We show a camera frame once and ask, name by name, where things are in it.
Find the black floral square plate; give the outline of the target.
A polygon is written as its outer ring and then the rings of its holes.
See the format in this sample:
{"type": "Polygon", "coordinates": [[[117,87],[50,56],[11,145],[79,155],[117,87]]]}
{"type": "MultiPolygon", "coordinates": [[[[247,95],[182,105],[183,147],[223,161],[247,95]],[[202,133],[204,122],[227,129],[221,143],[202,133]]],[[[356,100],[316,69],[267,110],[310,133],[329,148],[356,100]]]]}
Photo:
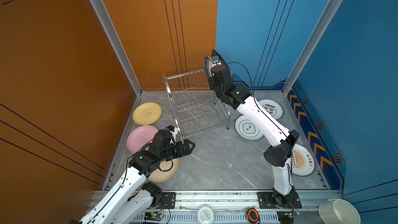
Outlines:
{"type": "Polygon", "coordinates": [[[210,61],[208,62],[208,77],[211,78],[218,73],[223,76],[223,81],[232,82],[233,77],[229,66],[227,65],[224,58],[215,50],[212,51],[210,61]]]}

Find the cream round plate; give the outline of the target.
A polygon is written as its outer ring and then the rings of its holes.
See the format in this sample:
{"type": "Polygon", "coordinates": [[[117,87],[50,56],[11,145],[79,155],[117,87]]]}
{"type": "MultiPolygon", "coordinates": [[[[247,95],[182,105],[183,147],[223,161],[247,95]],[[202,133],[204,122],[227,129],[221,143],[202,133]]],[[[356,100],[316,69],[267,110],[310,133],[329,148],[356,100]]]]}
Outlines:
{"type": "Polygon", "coordinates": [[[160,163],[160,167],[151,173],[148,177],[150,181],[160,183],[169,180],[174,176],[179,167],[180,159],[176,158],[170,161],[160,163]]]}

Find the steel wire dish rack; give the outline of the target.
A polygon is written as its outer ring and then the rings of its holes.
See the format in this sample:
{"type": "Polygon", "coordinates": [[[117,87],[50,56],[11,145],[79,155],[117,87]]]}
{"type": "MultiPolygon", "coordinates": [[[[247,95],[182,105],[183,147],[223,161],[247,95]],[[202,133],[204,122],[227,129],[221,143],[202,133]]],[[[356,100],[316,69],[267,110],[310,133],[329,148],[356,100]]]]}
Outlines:
{"type": "Polygon", "coordinates": [[[175,127],[181,138],[231,126],[231,113],[210,89],[204,69],[166,76],[162,74],[175,127]]]}

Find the white plate green red rim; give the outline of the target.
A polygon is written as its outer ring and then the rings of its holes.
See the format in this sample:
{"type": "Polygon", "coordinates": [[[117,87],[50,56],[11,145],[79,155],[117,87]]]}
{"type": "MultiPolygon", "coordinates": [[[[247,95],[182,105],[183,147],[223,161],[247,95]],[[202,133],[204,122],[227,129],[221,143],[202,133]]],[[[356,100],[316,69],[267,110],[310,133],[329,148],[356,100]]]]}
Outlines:
{"type": "Polygon", "coordinates": [[[212,58],[209,56],[205,57],[205,72],[207,78],[211,77],[211,68],[213,67],[213,61],[212,58]]]}

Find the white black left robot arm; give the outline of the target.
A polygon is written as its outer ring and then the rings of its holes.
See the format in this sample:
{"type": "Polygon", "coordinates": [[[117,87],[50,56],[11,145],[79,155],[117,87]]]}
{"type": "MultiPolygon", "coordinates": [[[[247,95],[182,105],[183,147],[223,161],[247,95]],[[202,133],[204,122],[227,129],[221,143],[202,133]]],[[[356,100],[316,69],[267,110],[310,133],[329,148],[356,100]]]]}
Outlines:
{"type": "Polygon", "coordinates": [[[177,130],[168,126],[158,131],[126,162],[126,169],[107,195],[80,220],[71,224],[128,224],[145,209],[160,204],[162,189],[147,178],[164,161],[190,155],[195,143],[175,141],[177,130]]]}

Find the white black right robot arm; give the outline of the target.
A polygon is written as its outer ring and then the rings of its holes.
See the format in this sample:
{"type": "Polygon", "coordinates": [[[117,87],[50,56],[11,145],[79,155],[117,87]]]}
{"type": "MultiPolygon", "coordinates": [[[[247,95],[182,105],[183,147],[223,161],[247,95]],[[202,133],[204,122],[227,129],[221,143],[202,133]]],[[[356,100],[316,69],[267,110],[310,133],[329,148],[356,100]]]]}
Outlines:
{"type": "Polygon", "coordinates": [[[264,152],[264,158],[273,170],[274,204],[279,208],[292,207],[296,190],[292,183],[291,157],[299,133],[276,121],[247,87],[235,85],[228,65],[206,65],[205,71],[210,89],[217,98],[248,118],[269,142],[270,147],[264,152]]]}

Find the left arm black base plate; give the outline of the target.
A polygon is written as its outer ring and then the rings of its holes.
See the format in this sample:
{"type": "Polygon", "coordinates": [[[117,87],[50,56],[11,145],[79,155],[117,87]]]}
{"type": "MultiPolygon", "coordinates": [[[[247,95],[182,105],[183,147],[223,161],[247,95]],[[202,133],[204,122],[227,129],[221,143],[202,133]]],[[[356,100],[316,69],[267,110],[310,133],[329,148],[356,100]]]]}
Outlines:
{"type": "Polygon", "coordinates": [[[152,196],[146,190],[140,190],[129,202],[129,206],[134,209],[145,210],[148,208],[162,208],[164,205],[169,209],[174,209],[176,194],[174,192],[162,192],[157,196],[152,196]]]}

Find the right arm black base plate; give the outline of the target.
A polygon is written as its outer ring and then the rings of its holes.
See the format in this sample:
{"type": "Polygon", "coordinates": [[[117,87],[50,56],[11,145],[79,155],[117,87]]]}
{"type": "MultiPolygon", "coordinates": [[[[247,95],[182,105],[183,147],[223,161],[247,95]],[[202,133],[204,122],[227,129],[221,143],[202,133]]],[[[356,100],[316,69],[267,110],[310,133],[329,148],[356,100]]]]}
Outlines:
{"type": "MultiPolygon", "coordinates": [[[[258,192],[257,197],[260,209],[282,209],[282,207],[276,205],[276,201],[274,200],[272,192],[258,192]]],[[[288,204],[285,209],[291,208],[291,206],[293,206],[294,209],[302,208],[301,200],[297,193],[295,194],[293,202],[291,204],[288,204]]]]}

